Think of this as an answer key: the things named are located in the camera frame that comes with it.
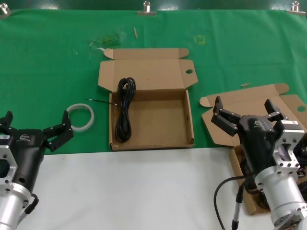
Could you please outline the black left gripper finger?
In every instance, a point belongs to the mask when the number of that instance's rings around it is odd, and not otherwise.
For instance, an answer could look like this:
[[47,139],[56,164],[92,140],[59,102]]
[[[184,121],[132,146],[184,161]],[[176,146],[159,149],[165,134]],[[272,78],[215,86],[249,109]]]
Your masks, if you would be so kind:
[[13,114],[11,111],[8,111],[5,117],[2,117],[0,119],[0,133],[1,134],[10,134],[12,119],[13,119]]
[[64,111],[61,124],[45,128],[43,133],[46,137],[45,146],[50,151],[57,150],[71,140],[74,135],[68,111]]

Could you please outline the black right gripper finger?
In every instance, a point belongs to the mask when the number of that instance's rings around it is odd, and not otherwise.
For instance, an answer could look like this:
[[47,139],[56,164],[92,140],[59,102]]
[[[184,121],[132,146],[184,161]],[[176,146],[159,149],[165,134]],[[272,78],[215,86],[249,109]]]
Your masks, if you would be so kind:
[[264,116],[267,120],[273,121],[281,121],[288,120],[288,117],[283,114],[279,107],[275,106],[270,99],[267,99],[265,104],[265,109],[267,111],[267,115]]
[[241,115],[225,110],[220,96],[215,99],[213,108],[213,116],[211,122],[222,129],[230,136],[234,136],[238,132],[237,125],[241,119]]

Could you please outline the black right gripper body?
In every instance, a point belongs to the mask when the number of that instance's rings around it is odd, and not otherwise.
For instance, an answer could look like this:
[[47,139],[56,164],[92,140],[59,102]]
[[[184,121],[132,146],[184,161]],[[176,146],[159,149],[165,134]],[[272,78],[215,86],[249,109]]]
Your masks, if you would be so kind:
[[257,115],[244,115],[237,125],[241,147],[251,171],[273,166],[274,134],[270,132],[273,124],[268,119]]

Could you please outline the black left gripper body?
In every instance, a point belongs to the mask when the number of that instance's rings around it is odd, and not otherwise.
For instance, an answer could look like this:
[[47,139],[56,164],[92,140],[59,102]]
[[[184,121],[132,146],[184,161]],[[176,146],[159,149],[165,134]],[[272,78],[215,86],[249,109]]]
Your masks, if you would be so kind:
[[32,192],[39,167],[46,151],[46,136],[40,129],[0,129],[1,135],[8,135],[9,140],[1,140],[8,144],[17,163],[17,170],[12,179],[13,183],[25,187]]

